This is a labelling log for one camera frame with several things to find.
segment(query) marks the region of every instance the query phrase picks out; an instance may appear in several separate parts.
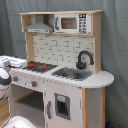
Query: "microwave door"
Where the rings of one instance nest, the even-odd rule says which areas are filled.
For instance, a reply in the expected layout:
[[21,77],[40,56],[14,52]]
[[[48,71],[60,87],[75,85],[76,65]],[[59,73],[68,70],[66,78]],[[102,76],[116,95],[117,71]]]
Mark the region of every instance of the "microwave door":
[[55,31],[64,33],[79,33],[79,14],[55,15]]

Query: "black faucet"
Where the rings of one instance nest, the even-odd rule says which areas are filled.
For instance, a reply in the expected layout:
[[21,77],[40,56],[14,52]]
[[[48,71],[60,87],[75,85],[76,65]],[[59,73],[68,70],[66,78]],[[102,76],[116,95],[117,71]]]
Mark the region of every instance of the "black faucet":
[[81,62],[81,56],[82,54],[87,54],[89,57],[90,57],[90,64],[93,65],[94,64],[94,61],[93,61],[93,56],[88,52],[88,51],[81,51],[78,55],[78,62],[76,64],[76,67],[77,69],[85,69],[86,68],[86,62],[85,63],[82,63]]

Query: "oven window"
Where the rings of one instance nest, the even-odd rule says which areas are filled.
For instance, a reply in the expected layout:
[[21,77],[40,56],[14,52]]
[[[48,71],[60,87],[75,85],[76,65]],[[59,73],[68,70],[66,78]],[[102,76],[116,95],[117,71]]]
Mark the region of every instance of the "oven window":
[[77,29],[76,18],[61,18],[62,29]]

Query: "sink basin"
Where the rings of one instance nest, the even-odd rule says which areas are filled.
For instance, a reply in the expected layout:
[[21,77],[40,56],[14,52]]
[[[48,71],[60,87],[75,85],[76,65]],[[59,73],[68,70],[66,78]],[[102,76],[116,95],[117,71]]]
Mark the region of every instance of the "sink basin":
[[90,71],[83,71],[73,68],[61,68],[52,73],[53,76],[66,78],[66,79],[73,79],[77,81],[82,81],[92,75]]

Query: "oven handle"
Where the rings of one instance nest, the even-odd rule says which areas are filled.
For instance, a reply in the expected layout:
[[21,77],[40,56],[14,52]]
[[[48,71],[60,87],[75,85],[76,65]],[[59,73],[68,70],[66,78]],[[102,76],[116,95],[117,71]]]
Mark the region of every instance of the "oven handle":
[[51,101],[49,101],[48,104],[47,104],[47,115],[48,115],[49,119],[51,119],[50,107],[51,107]]
[[56,30],[59,30],[59,27],[57,27],[57,21],[58,21],[58,19],[59,19],[58,17],[55,17],[55,29]]

